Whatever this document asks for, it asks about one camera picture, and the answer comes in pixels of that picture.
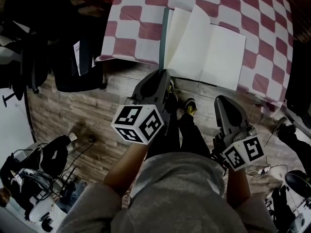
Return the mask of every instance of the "table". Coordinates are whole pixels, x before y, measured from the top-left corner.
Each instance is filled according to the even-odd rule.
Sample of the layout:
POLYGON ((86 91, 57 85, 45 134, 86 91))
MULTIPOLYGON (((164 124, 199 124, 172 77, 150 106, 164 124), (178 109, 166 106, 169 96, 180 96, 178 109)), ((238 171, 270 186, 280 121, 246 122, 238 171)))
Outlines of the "table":
POLYGON ((165 7, 200 6, 217 24, 246 36, 238 89, 281 107, 292 65, 293 24, 286 0, 114 0, 98 61, 158 65, 165 7))

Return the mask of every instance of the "yellow sneaker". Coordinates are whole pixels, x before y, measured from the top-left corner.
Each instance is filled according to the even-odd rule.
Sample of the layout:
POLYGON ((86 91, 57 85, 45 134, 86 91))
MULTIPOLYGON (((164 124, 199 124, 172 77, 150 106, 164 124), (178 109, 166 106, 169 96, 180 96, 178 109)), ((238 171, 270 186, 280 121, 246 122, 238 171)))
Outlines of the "yellow sneaker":
POLYGON ((185 102, 184 112, 193 116, 195 112, 197 111, 196 102, 194 99, 188 99, 185 102))

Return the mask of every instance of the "chair leg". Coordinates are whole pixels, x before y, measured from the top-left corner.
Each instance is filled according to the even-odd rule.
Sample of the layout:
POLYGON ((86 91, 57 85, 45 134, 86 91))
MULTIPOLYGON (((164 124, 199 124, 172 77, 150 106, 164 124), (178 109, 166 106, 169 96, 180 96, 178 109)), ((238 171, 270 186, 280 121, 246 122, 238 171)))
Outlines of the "chair leg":
POLYGON ((7 96, 6 98, 4 96, 2 96, 2 99, 3 99, 3 103, 4 103, 4 106, 7 107, 7 104, 6 102, 11 99, 12 97, 15 96, 15 93, 12 93, 11 95, 7 96))

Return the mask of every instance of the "white paper sheet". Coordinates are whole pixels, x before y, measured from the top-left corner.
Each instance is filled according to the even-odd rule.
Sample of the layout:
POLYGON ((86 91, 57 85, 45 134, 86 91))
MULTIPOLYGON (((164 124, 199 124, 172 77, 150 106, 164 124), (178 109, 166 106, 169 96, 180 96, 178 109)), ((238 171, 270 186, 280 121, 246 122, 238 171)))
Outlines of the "white paper sheet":
POLYGON ((187 27, 190 15, 191 12, 179 8, 175 8, 174 11, 170 10, 165 43, 165 69, 168 68, 169 63, 178 48, 187 27))
MULTIPOLYGON (((78 41, 76 44, 73 45, 73 49, 74 49, 74 56, 76 58, 78 73, 79 73, 79 76, 81 76, 81 73, 80 73, 80 41, 78 41)), ((92 68, 93 67, 95 67, 94 58, 92 58, 92 68)))
POLYGON ((210 45, 201 81, 236 90, 246 37, 217 25, 211 25, 210 29, 210 45))
MULTIPOLYGON (((174 16, 170 31, 174 30, 174 16)), ((200 80, 209 42, 209 16, 199 6, 195 5, 177 50, 168 64, 167 69, 170 74, 175 77, 200 80)))

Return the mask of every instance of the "shoe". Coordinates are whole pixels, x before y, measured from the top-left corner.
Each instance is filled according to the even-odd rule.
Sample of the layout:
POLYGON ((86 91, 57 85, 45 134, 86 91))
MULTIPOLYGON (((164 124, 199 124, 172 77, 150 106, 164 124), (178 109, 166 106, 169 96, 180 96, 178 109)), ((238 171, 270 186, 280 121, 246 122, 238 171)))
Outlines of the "shoe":
POLYGON ((176 97, 176 100, 177 100, 177 102, 178 102, 178 96, 177 96, 177 94, 176 94, 176 92, 175 92, 175 89, 174 89, 174 82, 173 82, 172 79, 171 79, 171 81, 170 81, 170 90, 169 90, 169 93, 172 93, 172 94, 176 97))
POLYGON ((277 136, 279 139, 290 139, 292 137, 294 139, 297 139, 295 132, 296 132, 296 127, 293 124, 289 126, 282 124, 277 131, 277 136))
POLYGON ((185 113, 187 113, 191 116, 193 116, 195 114, 195 112, 197 111, 197 106, 196 106, 196 102, 194 99, 188 99, 185 102, 184 111, 185 111, 185 113))
POLYGON ((77 135, 74 132, 70 132, 68 135, 70 142, 75 141, 76 139, 78 139, 77 135))
POLYGON ((275 135, 275 136, 277 136, 277 133, 278 133, 278 131, 279 131, 279 129, 280 128, 283 128, 284 126, 286 126, 286 123, 287 123, 287 118, 286 117, 282 117, 279 121, 278 121, 278 123, 277 123, 277 125, 275 126, 275 128, 272 130, 272 135, 275 135))

